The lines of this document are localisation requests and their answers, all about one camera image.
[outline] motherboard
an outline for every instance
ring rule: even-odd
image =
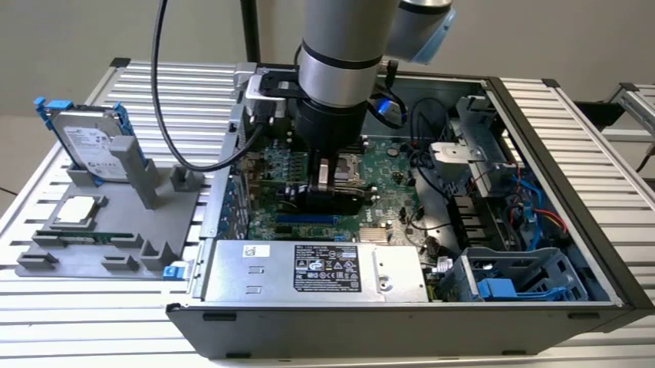
[[[250,154],[247,167],[251,193],[253,240],[309,240],[371,242],[381,245],[425,243],[424,232],[402,221],[402,212],[420,207],[416,178],[401,142],[370,139],[365,153],[342,153],[337,182],[353,187],[375,187],[373,205],[357,215],[294,214],[294,204],[278,193],[294,182],[307,180],[309,153],[293,152],[274,141],[259,153]]]

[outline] small chip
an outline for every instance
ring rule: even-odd
[[[277,234],[291,234],[293,233],[293,227],[286,226],[286,225],[275,226],[275,233]]]

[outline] green circuit board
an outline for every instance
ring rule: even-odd
[[[333,216],[323,223],[286,223],[279,222],[279,214],[290,210],[291,206],[281,201],[277,192],[285,189],[290,182],[306,180],[307,155],[293,153],[287,148],[271,146],[262,151],[261,159],[266,161],[263,171],[254,175],[250,183],[251,191],[257,195],[253,199],[251,222],[249,238],[253,240],[322,240],[331,242],[359,242],[362,228],[385,228],[387,221],[392,226],[387,230],[390,245],[408,245],[412,242],[422,244],[425,234],[414,232],[408,234],[408,224],[400,220],[400,211],[405,207],[410,215],[418,208],[418,195],[416,187],[409,185],[412,180],[410,162],[405,153],[400,152],[401,143],[392,140],[371,139],[367,152],[357,155],[359,161],[359,175],[365,186],[378,188],[381,197],[373,205],[365,206],[357,215]]]

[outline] warning label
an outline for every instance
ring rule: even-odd
[[[297,245],[294,288],[301,292],[362,292],[358,247]]]

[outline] white sticker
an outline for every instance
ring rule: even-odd
[[[67,126],[65,132],[90,173],[106,180],[127,179],[122,161],[110,153],[113,141],[106,132],[79,126]]]
[[[270,257],[271,246],[270,245],[245,245],[245,258],[251,257]]]

